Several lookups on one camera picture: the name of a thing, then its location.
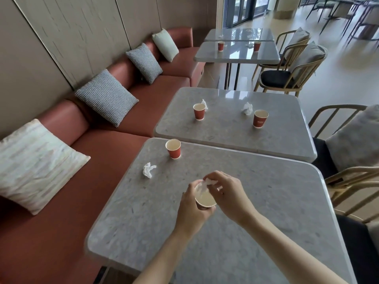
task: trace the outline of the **table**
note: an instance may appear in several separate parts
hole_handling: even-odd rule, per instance
[[[208,110],[197,121],[192,106],[202,99]],[[253,110],[268,111],[263,128],[252,126],[253,114],[241,112],[246,102]],[[306,162],[317,157],[298,98],[284,94],[184,87],[166,109],[154,136]]]
[[[270,28],[222,28],[211,29],[205,38],[206,42],[209,41],[261,41],[273,42],[274,36]]]
[[[150,138],[96,220],[86,249],[103,265],[135,275],[175,225],[188,183],[219,169],[240,178],[255,207],[283,233],[355,284],[324,181],[308,163],[182,143],[169,158],[165,139]],[[143,166],[157,166],[152,179]],[[262,248],[218,207],[189,243],[172,283],[288,283]]]
[[[227,63],[224,89],[230,82],[231,65],[238,64],[234,89],[237,89],[239,68],[241,64],[276,65],[280,56],[274,42],[262,42],[258,52],[254,52],[254,42],[225,42],[224,50],[218,51],[217,42],[203,42],[194,57],[196,62]]]

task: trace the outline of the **table leg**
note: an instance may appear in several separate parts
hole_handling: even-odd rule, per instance
[[[228,87],[226,89],[229,88],[229,83],[230,83],[230,73],[232,72],[232,63],[229,63],[229,75],[228,75]]]
[[[228,89],[229,63],[226,64],[224,90]]]
[[[239,75],[239,67],[241,66],[241,64],[238,64],[237,66],[237,74],[236,74],[236,81],[234,82],[234,90],[237,89],[237,83],[238,83],[238,75]]]

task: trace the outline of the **houndstooth pillow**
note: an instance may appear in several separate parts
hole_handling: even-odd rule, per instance
[[[150,85],[157,76],[163,73],[161,66],[159,66],[153,53],[145,43],[140,44],[134,50],[126,52],[126,55]]]
[[[78,89],[75,95],[115,127],[139,102],[107,69]]]

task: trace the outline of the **light green pillow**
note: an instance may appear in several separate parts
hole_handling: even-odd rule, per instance
[[[152,37],[162,55],[166,58],[166,60],[172,62],[174,57],[179,53],[179,50],[170,34],[163,29],[159,33],[153,34]]]

